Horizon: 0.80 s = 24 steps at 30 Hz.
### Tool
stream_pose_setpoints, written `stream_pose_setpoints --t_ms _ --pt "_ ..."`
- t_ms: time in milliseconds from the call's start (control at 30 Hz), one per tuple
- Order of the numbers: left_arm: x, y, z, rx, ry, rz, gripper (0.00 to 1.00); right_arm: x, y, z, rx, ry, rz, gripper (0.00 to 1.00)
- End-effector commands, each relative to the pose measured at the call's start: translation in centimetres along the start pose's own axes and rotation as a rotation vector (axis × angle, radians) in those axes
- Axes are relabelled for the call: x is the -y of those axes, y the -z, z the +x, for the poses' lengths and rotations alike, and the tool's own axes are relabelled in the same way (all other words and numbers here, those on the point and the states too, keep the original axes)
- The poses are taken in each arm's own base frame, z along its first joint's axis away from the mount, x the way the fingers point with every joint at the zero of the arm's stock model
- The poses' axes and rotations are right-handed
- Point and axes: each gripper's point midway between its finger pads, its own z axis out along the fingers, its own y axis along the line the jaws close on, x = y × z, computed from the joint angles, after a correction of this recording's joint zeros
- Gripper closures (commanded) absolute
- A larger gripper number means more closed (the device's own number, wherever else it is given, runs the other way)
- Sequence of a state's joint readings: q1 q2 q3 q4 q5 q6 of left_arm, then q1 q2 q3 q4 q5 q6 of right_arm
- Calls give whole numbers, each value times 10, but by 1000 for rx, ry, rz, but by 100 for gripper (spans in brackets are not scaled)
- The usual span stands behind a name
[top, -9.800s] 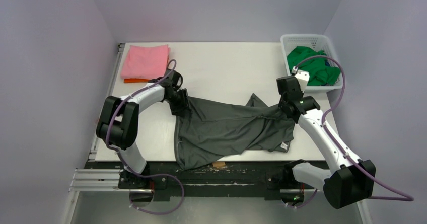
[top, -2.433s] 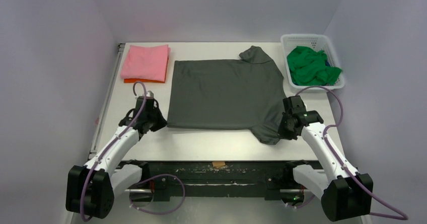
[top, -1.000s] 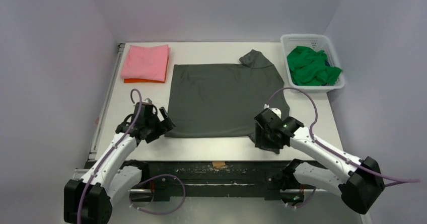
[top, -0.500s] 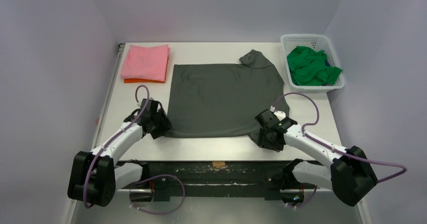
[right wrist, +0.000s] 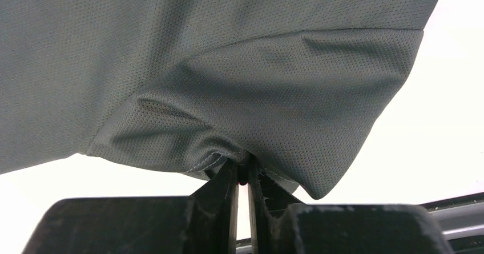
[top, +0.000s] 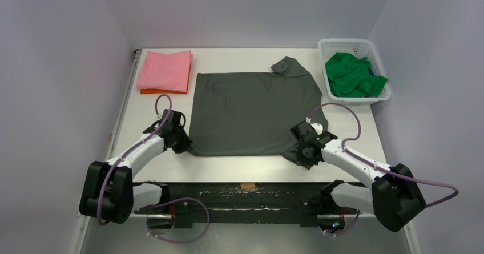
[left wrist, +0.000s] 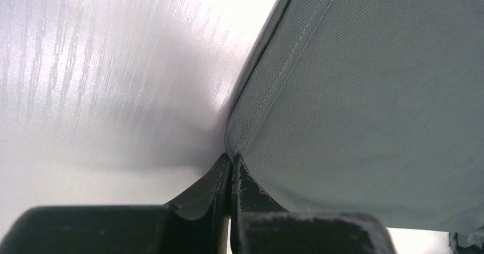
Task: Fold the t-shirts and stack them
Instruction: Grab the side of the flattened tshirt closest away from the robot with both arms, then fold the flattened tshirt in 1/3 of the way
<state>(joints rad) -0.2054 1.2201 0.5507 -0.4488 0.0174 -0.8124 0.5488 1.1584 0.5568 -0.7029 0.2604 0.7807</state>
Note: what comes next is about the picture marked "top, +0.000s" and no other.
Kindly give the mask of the dark grey t shirt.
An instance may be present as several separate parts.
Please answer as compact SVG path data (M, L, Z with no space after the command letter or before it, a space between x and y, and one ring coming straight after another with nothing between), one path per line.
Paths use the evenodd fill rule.
M272 156L305 168L291 128L307 117L328 121L315 108L322 92L299 62L285 57L270 72L200 73L196 77L189 138L195 156Z

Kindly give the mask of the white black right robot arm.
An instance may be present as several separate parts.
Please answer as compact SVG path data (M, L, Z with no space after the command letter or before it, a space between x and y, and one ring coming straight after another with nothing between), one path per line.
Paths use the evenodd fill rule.
M324 131L319 123L303 121L290 132L297 142L297 162L304 166L326 162L361 183L354 186L335 180L325 186L314 202L318 214L353 208L374 215L386 229L397 232L427 207L407 166L381 164L345 147L342 140Z

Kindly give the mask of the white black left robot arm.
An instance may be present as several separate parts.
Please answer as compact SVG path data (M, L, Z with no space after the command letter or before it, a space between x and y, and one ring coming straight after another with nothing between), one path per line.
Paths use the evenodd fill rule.
M170 198L162 193L161 186L153 183L136 186L133 178L168 149L181 154L191 148L185 122L183 113L164 110L127 150L106 162L92 162L80 198L80 214L96 218L100 225L105 225L122 224L130 214L145 207L155 213L167 211Z

